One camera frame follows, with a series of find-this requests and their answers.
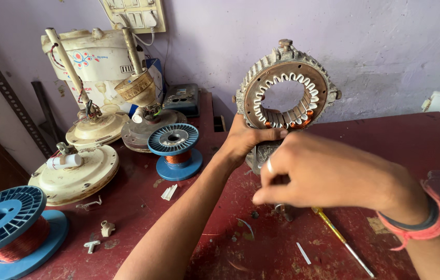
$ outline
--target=yellow screwdriver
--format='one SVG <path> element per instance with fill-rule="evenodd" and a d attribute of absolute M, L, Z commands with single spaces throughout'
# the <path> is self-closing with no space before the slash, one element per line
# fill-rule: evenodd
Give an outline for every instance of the yellow screwdriver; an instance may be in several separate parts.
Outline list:
<path fill-rule="evenodd" d="M 370 275 L 370 277 L 374 277 L 373 273 L 366 267 L 366 265 L 362 262 L 362 260 L 360 260 L 360 257 L 358 257 L 358 255 L 356 255 L 356 253 L 353 251 L 353 249 L 351 249 L 351 247 L 349 246 L 349 244 L 346 242 L 346 239 L 344 239 L 344 237 L 341 235 L 341 233 L 336 229 L 336 227 L 330 222 L 329 218 L 327 218 L 327 216 L 325 216 L 325 214 L 323 213 L 322 208 L 320 207 L 311 207 L 311 210 L 313 210 L 313 212 L 315 214 L 317 214 L 318 216 L 320 216 L 320 218 L 322 218 L 322 220 L 325 222 L 325 224 L 330 228 L 330 230 L 337 236 L 337 238 L 339 238 L 339 240 L 341 240 L 342 243 L 344 243 L 344 245 L 346 246 L 346 248 L 349 250 L 349 252 L 351 252 L 351 254 L 353 255 L 354 258 L 356 258 L 356 260 L 361 264 L 361 266 L 366 270 L 366 272 Z"/>

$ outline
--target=wooden table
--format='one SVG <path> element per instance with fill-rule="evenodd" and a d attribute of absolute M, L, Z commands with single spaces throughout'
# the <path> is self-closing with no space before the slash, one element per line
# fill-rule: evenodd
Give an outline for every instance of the wooden table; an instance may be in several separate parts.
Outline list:
<path fill-rule="evenodd" d="M 199 129 L 197 149 L 205 165 L 227 136 L 213 132 L 212 116 L 211 93 L 204 94 L 201 117 L 189 123 Z M 400 163 L 419 179 L 425 179 L 429 170 L 440 170 L 440 113 L 316 124 L 307 131 Z M 24 279 L 111 279 L 142 236 L 198 177 L 178 182 L 172 200 L 163 200 L 161 194 L 174 182 L 157 175 L 158 156 L 131 151 L 121 140 L 112 146 L 120 157 L 120 168 L 106 187 L 83 201 L 47 207 L 66 214 L 68 237 L 44 265 Z M 273 205 L 251 203 L 258 188 L 260 178 L 246 165 L 230 176 L 191 258 L 187 279 L 369 279 L 310 209 L 297 209 L 294 220 L 287 222 L 274 212 Z M 75 208 L 97 200 L 98 195 L 101 206 L 92 206 L 90 211 Z M 252 218 L 253 211 L 259 218 Z M 376 217 L 373 211 L 356 207 L 324 211 L 377 279 L 418 278 L 405 251 L 389 251 L 400 244 L 397 238 L 374 232 L 368 220 Z M 254 238 L 238 219 L 252 227 Z M 100 233 L 104 220 L 116 225 L 107 238 Z M 84 243 L 93 240 L 100 240 L 101 245 L 88 255 Z"/>

